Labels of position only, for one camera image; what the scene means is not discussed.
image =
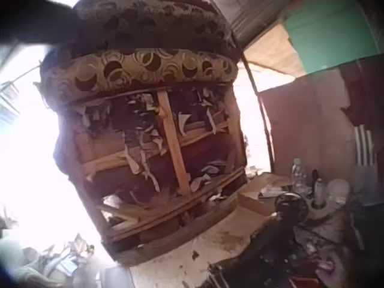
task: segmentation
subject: green wall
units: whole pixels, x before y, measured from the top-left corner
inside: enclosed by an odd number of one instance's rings
[[[284,25],[308,73],[379,53],[354,0],[304,0]]]

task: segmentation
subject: corrugated metal roof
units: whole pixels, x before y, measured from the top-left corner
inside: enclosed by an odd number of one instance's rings
[[[239,44],[246,47],[272,25],[291,0],[214,0],[231,24]]]

